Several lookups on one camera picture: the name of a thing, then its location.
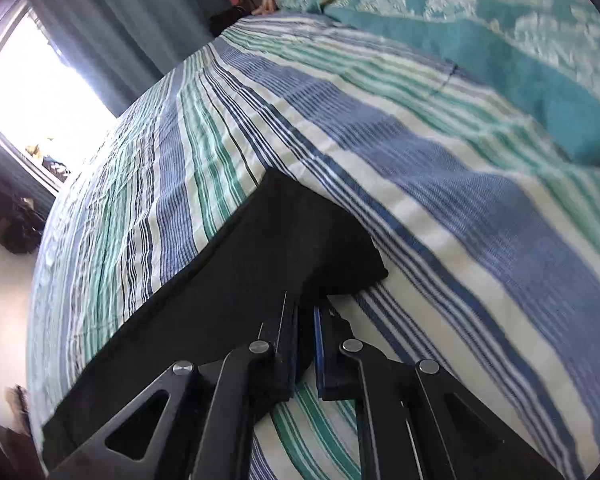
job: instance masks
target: bright window light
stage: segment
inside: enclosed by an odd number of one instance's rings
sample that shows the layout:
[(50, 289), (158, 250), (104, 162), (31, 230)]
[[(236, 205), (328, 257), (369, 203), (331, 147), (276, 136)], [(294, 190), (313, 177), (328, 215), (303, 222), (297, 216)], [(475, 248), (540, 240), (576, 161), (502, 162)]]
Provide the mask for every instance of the bright window light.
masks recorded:
[(0, 52), (0, 131), (20, 150), (42, 152), (79, 170), (115, 118), (63, 64), (27, 13)]

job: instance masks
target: striped bedsheet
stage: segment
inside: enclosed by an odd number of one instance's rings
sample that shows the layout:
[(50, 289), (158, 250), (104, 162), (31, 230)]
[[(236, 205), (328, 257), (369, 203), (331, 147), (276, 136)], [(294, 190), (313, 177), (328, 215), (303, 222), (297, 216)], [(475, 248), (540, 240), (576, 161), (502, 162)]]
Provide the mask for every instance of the striped bedsheet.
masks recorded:
[[(267, 167), (352, 213), (389, 277), (331, 298), (437, 359), (568, 479), (600, 461), (600, 168), (457, 66), (321, 16), (240, 20), (146, 92), (58, 197), (34, 277), (32, 426)], [(310, 369), (255, 432), (254, 479), (357, 479), (353, 406)]]

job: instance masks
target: curtain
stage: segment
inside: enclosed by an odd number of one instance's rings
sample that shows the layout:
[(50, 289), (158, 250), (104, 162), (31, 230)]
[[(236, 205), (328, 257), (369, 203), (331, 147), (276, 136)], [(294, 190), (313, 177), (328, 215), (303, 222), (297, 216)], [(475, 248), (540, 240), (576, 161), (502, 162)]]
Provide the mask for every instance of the curtain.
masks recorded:
[(28, 0), (61, 56), (116, 116), (211, 41), (226, 0)]

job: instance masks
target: black metal frame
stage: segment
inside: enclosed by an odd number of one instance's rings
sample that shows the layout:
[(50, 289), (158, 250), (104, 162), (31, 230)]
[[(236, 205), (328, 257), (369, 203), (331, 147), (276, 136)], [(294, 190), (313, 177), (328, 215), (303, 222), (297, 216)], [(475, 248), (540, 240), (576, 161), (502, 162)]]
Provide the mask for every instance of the black metal frame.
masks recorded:
[[(314, 329), (318, 396), (355, 401), (363, 480), (561, 478), (437, 362), (389, 360), (328, 303), (314, 308)], [(298, 308), (285, 298), (258, 340), (223, 362), (174, 364), (49, 478), (247, 479), (254, 424), (292, 395), (297, 336)], [(126, 455), (111, 446), (160, 392), (169, 398), (149, 440)]]

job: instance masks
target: black cloth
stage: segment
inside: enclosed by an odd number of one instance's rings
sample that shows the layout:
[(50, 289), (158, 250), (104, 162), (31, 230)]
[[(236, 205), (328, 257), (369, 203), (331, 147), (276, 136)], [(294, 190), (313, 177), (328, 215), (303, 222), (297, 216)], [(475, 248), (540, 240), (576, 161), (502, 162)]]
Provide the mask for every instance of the black cloth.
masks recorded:
[(284, 176), (265, 174), (207, 247), (160, 288), (86, 366), (43, 428), (53, 469), (177, 360), (224, 358), (299, 305), (298, 369), (311, 362), (312, 306), (387, 276), (353, 216)]
[(240, 18), (249, 14), (250, 12), (243, 6), (234, 6), (224, 12), (220, 12), (220, 14), (215, 14), (209, 19), (209, 32), (211, 32), (214, 38), (217, 38), (222, 34), (223, 30), (231, 27)]

